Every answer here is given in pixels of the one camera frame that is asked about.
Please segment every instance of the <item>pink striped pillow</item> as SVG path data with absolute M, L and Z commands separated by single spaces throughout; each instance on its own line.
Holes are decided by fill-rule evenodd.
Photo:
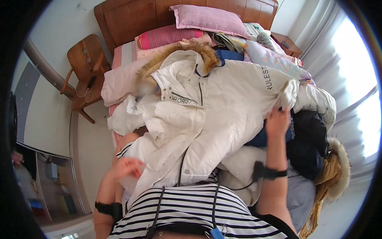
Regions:
M 197 28 L 251 39 L 236 13 L 184 4 L 171 6 L 170 10 L 174 11 L 177 28 Z
M 138 47 L 142 50 L 161 47 L 170 43 L 199 38 L 203 31 L 199 29 L 177 29 L 176 25 L 164 26 L 154 30 L 147 31 L 138 36 Z

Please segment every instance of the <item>zipper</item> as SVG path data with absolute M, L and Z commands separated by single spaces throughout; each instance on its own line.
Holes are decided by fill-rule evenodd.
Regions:
M 202 93 L 202 87 L 200 86 L 200 82 L 199 82 L 199 89 L 200 89 L 200 99 L 202 101 L 202 106 L 203 106 L 203 93 Z
M 202 103 L 202 106 L 203 106 L 203 93 L 202 93 L 202 87 L 200 86 L 200 82 L 199 82 L 199 89 L 200 89 L 201 103 Z M 180 186 L 180 180 L 181 180 L 181 177 L 182 177 L 183 161 L 184 161 L 184 159 L 185 159 L 187 150 L 188 150 L 188 147 L 187 147 L 186 151 L 183 153 L 182 159 L 181 159 L 181 161 L 180 161 L 179 172 L 178 172 L 178 184 L 177 184 L 177 187 Z
M 178 184 L 176 185 L 177 187 L 180 186 L 180 179 L 181 179 L 181 176 L 182 176 L 183 161 L 184 161 L 184 159 L 185 159 L 187 150 L 188 150 L 188 147 L 187 147 L 186 151 L 183 153 L 182 159 L 181 159 L 181 161 L 180 161 L 179 172 L 178 172 Z

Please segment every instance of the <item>blue tag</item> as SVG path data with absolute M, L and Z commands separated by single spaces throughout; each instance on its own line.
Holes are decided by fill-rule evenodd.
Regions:
M 222 232 L 218 228 L 211 230 L 210 233 L 214 239 L 223 239 L 224 238 L 224 236 L 222 235 Z

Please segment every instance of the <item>striped shirt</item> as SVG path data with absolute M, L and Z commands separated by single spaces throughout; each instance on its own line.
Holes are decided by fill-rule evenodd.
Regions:
M 168 226 L 177 223 L 186 223 L 186 228 L 196 226 L 202 228 L 202 231 L 212 230 L 212 208 L 216 189 L 215 183 L 165 188 L 155 226 L 157 232 L 170 231 Z M 144 238 L 148 226 L 153 224 L 161 193 L 161 187 L 153 187 L 143 192 L 126 216 L 113 226 L 109 238 Z M 215 218 L 217 228 L 225 238 L 298 238 L 291 234 L 292 230 L 278 218 L 271 216 L 271 225 L 270 220 L 264 221 L 260 217 L 262 216 L 252 216 L 241 198 L 233 191 L 224 186 L 219 187 Z M 197 233 L 200 230 L 188 231 L 188 234 L 193 234 L 192 231 L 196 232 L 194 234 L 204 234 Z

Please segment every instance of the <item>chair leg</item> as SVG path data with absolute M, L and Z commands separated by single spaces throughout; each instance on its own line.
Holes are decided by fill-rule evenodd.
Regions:
M 92 124 L 95 123 L 94 119 L 92 119 L 87 113 L 85 113 L 84 109 L 80 109 L 78 110 L 78 112 L 80 114 L 82 114 L 83 117 L 85 117 L 85 119 L 87 119 L 89 122 L 91 122 Z

